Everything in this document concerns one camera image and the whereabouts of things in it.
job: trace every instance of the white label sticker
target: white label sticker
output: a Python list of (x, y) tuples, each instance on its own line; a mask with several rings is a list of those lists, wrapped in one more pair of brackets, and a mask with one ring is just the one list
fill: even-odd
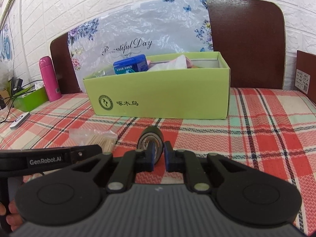
[(310, 79), (311, 76), (309, 74), (306, 74), (299, 69), (296, 70), (295, 86), (306, 94), (308, 93)]

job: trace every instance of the green box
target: green box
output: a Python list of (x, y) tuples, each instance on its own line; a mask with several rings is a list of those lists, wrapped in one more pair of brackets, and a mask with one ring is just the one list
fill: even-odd
[[(22, 93), (28, 92), (30, 88), (24, 89), (14, 96), (20, 95)], [(48, 96), (46, 93), (45, 87), (42, 87), (32, 93), (29, 93), (27, 96), (22, 97), (19, 96), (17, 98), (13, 98), (13, 105), (16, 109), (24, 112), (32, 111), (38, 106), (48, 101)]]
[[(230, 68), (220, 52), (183, 53), (197, 69), (137, 72), (83, 82), (95, 114), (143, 118), (225, 119)], [(148, 56), (166, 62), (181, 53)]]

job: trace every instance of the finger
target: finger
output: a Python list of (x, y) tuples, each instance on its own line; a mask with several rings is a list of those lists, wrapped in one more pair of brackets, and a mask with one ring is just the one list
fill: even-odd
[(14, 232), (17, 228), (19, 228), (20, 226), (11, 226), (11, 230), (12, 232)]
[(16, 208), (16, 205), (15, 205), (15, 200), (11, 201), (9, 203), (9, 211), (12, 213), (12, 214), (18, 214), (18, 210)]
[(7, 215), (7, 223), (11, 226), (20, 226), (23, 221), (19, 214), (10, 214)]
[(0, 203), (0, 215), (5, 215), (7, 210), (5, 209), (5, 206)]

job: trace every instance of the pink thermos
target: pink thermos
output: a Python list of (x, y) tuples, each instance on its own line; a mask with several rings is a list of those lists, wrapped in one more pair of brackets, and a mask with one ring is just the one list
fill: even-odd
[(49, 56), (43, 57), (39, 60), (39, 69), (42, 74), (42, 79), (44, 81), (49, 101), (52, 102), (61, 98), (53, 63)]

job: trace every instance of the white brick wall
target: white brick wall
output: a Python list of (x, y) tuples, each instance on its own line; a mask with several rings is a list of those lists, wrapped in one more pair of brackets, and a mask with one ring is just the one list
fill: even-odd
[[(30, 80), (39, 78), (38, 60), (50, 54), (49, 45), (54, 38), (104, 11), (135, 1), (140, 0), (21, 0), (21, 7), (15, 1), (10, 21), (13, 17), (20, 18), (22, 25), (15, 26), (19, 20), (11, 23), (16, 74)], [(287, 44), (284, 88), (291, 89), (296, 50), (316, 54), (316, 0), (267, 1), (280, 6), (284, 14)]]

